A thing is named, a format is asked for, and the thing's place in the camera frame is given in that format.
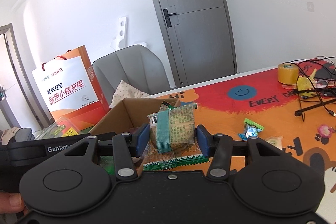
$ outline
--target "table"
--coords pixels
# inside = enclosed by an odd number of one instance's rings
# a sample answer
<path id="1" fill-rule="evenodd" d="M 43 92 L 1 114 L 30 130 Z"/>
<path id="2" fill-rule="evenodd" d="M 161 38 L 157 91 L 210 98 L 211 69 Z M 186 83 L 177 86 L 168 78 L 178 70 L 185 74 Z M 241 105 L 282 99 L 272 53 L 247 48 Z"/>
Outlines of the table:
<path id="1" fill-rule="evenodd" d="M 314 66 L 307 68 L 310 74 Z M 306 112 L 305 121 L 295 117 L 300 109 L 298 96 L 284 89 L 277 81 L 277 67 L 231 75 L 191 85 L 149 98 L 179 98 L 182 104 L 196 102 L 195 124 L 202 124 L 211 133 L 224 133 L 240 140 L 248 118 L 265 127 L 260 137 L 283 137 L 283 151 L 314 168 L 325 180 L 325 196 L 318 213 L 336 223 L 336 134 L 320 138 L 317 128 L 326 124 L 336 128 L 336 118 L 323 107 Z M 328 105 L 336 112 L 336 105 Z M 208 170 L 210 163 L 180 166 L 173 170 Z M 231 170 L 245 166 L 243 157 L 233 157 Z"/>

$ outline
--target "gray chair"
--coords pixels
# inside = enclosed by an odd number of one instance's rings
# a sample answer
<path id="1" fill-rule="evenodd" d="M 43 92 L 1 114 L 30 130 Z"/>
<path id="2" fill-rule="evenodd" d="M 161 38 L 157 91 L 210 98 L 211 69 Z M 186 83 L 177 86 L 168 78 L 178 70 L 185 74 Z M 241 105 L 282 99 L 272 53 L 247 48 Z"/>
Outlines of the gray chair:
<path id="1" fill-rule="evenodd" d="M 92 66 L 109 104 L 121 80 L 151 95 L 170 90 L 161 60 L 141 45 L 103 56 Z"/>

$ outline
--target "gray door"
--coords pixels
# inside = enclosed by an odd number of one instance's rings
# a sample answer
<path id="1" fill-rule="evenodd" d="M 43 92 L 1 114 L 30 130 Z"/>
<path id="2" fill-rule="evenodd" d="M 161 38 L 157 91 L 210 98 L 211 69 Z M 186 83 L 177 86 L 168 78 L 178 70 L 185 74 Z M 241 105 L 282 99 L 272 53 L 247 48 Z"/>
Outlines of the gray door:
<path id="1" fill-rule="evenodd" d="M 235 73 L 234 53 L 223 0 L 159 2 L 181 86 Z"/>

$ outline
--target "white wall mount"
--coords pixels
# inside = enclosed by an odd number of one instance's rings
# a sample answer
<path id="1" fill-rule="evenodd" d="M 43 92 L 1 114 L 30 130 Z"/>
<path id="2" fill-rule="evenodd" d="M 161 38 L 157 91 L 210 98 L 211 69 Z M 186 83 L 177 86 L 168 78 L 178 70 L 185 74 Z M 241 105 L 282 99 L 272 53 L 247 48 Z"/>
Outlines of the white wall mount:
<path id="1" fill-rule="evenodd" d="M 118 19 L 118 27 L 117 27 L 117 37 L 114 39 L 110 46 L 114 50 L 120 50 L 126 47 L 127 40 L 127 17 L 120 17 Z"/>
<path id="2" fill-rule="evenodd" d="M 148 44 L 146 42 L 144 42 L 144 41 L 137 41 L 133 45 L 141 45 L 141 46 L 143 46 L 145 48 L 147 48 L 147 46 L 148 46 Z"/>

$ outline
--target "barcode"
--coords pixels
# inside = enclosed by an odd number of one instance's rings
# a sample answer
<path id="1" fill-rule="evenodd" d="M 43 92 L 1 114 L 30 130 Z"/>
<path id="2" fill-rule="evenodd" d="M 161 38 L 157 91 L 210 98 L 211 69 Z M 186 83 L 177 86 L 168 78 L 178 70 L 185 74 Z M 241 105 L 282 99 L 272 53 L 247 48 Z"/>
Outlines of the barcode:
<path id="1" fill-rule="evenodd" d="M 152 124 L 151 124 L 151 126 L 155 126 L 155 125 L 157 125 L 157 123 L 158 123 L 158 114 L 154 113 L 153 117 L 152 117 Z"/>

